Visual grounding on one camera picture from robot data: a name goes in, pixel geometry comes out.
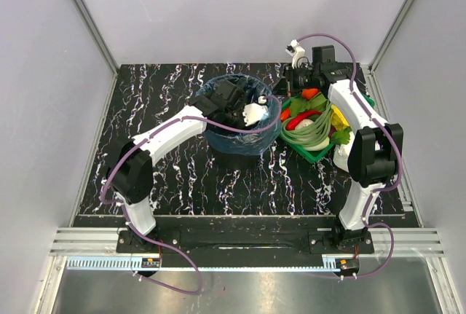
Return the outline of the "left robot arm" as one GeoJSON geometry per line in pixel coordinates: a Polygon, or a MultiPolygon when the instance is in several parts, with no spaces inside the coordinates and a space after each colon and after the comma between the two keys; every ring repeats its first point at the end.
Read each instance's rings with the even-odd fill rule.
{"type": "Polygon", "coordinates": [[[206,131],[212,122],[221,129],[242,132],[256,124],[266,112],[266,99],[252,99],[239,85],[221,81],[213,90],[196,95],[169,120],[126,140],[116,157],[109,161],[109,171],[101,192],[104,200],[109,189],[125,208],[129,222],[136,229],[132,242],[142,252],[157,246],[149,195],[154,186],[154,166],[184,141],[206,131]]]}

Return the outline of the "detached blue trash bag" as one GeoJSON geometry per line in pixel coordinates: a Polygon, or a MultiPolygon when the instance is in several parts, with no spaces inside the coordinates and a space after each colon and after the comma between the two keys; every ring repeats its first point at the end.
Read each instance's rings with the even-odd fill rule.
{"type": "MultiPolygon", "coordinates": [[[[272,88],[260,79],[245,74],[224,74],[213,77],[196,92],[196,95],[207,95],[218,88],[223,81],[230,81],[245,91],[246,103],[256,103],[261,96],[272,94],[272,88]]],[[[281,105],[272,99],[266,101],[268,112],[249,131],[258,130],[270,125],[260,133],[235,133],[222,128],[207,125],[204,137],[210,146],[224,154],[241,154],[243,156],[259,156],[279,136],[282,123],[280,120],[281,105]]]]}

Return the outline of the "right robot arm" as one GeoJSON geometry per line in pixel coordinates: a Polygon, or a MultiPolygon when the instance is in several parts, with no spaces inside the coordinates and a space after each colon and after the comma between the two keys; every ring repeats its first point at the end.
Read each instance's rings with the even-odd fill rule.
{"type": "Polygon", "coordinates": [[[368,218],[379,194],[395,189],[400,181],[403,128],[375,112],[355,84],[358,66],[337,62],[334,46],[313,48],[310,64],[304,63],[305,50],[298,41],[286,50],[292,61],[276,90],[291,97],[318,89],[342,112],[354,134],[347,159],[351,187],[328,236],[329,244],[346,253],[368,238],[368,218]]]}

